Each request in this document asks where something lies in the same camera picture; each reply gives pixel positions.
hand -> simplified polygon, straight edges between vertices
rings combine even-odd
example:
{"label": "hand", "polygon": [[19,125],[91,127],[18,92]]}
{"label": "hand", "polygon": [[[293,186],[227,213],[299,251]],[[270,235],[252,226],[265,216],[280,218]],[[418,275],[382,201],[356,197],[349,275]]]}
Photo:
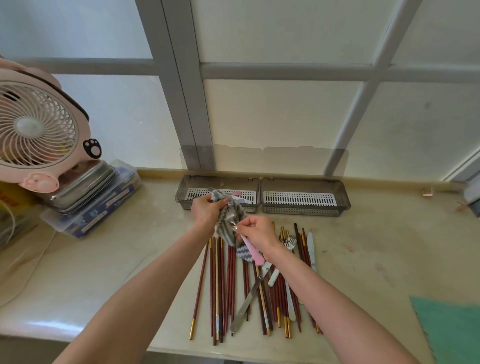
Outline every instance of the hand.
{"label": "hand", "polygon": [[278,240],[271,220],[267,216],[248,216],[237,224],[236,232],[245,235],[270,263],[273,263],[271,259],[274,251],[283,247]]}
{"label": "hand", "polygon": [[218,220],[218,214],[230,201],[230,198],[224,198],[217,202],[212,201],[212,195],[207,194],[193,200],[192,212],[195,216],[195,224],[215,232],[215,224]]}

stainless steel container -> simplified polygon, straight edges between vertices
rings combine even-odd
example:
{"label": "stainless steel container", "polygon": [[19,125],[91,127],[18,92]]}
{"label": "stainless steel container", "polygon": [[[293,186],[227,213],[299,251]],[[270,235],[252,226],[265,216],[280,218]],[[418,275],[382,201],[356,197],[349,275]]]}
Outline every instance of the stainless steel container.
{"label": "stainless steel container", "polygon": [[69,214],[112,181],[117,172],[103,160],[78,163],[59,177],[60,187],[49,194],[37,193],[52,209]]}

gray metal frame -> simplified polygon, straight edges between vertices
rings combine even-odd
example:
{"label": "gray metal frame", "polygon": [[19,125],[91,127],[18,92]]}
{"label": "gray metal frame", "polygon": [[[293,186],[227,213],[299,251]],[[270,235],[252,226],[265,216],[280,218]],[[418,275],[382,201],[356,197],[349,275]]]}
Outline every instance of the gray metal frame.
{"label": "gray metal frame", "polygon": [[[398,0],[371,64],[200,63],[189,0],[135,0],[153,59],[17,59],[51,73],[157,75],[190,169],[214,169],[204,79],[360,81],[325,175],[332,175],[381,82],[480,84],[480,68],[401,67],[391,61],[422,0]],[[480,170],[480,149],[445,176]]]}

green cloth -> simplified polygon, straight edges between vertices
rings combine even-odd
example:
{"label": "green cloth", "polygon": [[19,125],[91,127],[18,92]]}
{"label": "green cloth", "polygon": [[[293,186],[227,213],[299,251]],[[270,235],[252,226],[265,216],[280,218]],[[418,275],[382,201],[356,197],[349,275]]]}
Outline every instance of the green cloth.
{"label": "green cloth", "polygon": [[437,364],[480,363],[480,306],[410,297]]}

fan center hub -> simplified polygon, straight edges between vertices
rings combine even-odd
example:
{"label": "fan center hub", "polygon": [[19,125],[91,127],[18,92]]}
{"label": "fan center hub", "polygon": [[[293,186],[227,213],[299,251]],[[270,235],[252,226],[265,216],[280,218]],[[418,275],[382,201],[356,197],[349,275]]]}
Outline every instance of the fan center hub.
{"label": "fan center hub", "polygon": [[37,138],[43,133],[42,123],[26,116],[15,120],[13,127],[18,134],[26,138]]}

